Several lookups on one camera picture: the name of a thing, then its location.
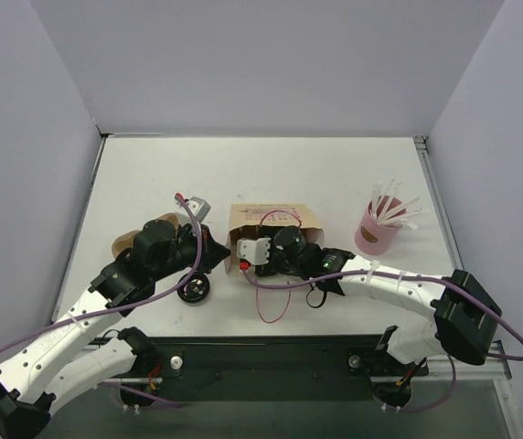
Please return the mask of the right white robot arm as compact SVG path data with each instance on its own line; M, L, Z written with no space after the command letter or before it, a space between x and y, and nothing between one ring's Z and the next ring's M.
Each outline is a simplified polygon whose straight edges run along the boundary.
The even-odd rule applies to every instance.
M239 254L260 277L292 276L324 296L366 297L422 317L420 325L393 324L384 332L374 360L387 373L437 355L483 365L496 333L495 319L502 314L467 271L454 270L449 276L401 271L353 252L323 248L308 241L296 226L242 241Z

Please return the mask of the black plastic cup lid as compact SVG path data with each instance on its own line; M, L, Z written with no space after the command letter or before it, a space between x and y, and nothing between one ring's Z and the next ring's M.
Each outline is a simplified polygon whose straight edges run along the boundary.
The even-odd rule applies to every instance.
M186 282L176 290L176 295L183 302L195 305L208 297L210 282L204 273L186 274L181 280Z

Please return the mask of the brown cardboard cup carrier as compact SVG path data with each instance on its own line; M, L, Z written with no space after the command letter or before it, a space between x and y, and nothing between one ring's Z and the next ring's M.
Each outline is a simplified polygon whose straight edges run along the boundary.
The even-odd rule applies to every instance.
M170 222L176 230L179 228L178 217L173 212L168 212L156 219ZM125 249L133 246L133 239L139 232L140 230L130 230L115 239L112 243L112 256L114 259L116 259Z

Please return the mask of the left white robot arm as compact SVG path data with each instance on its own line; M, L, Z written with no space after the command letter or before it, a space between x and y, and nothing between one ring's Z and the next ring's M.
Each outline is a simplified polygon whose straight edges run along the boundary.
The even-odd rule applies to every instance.
M151 371L160 358L137 327L120 330L89 354L81 351L151 297L158 281L186 268L210 273L230 251L208 227L195 233L169 216L120 236L112 254L113 262L48 332L0 363L1 437L35 438L62 406L101 381Z

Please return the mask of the pink paper gift bag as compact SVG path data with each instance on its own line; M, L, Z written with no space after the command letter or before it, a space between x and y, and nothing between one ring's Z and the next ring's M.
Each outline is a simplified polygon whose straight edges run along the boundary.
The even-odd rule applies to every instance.
M255 273L256 266L251 266L248 270L240 270L236 251L236 243L240 238L274 239L276 234L288 227L297 230L298 235L303 235L309 242L321 244L324 241L320 220L304 204L233 204L229 210L227 244L231 256L225 261L226 274L241 280L244 278L242 275L244 271L260 279L288 276L277 274L260 277Z

